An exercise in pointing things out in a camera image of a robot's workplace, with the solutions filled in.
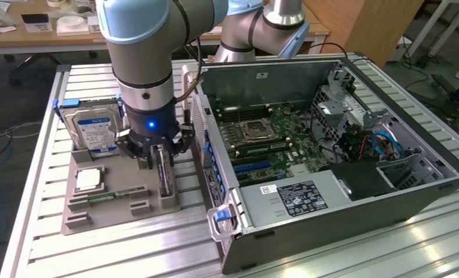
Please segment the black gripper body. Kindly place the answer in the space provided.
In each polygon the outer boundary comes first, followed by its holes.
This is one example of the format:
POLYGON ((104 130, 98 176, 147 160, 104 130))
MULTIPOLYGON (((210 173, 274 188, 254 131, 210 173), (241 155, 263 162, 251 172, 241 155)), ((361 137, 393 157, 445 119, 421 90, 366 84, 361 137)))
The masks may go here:
POLYGON ((170 140, 180 132, 179 122, 175 116, 176 99, 152 111, 143 111, 124 104, 130 122, 130 130, 152 139, 151 145, 168 147, 170 140))

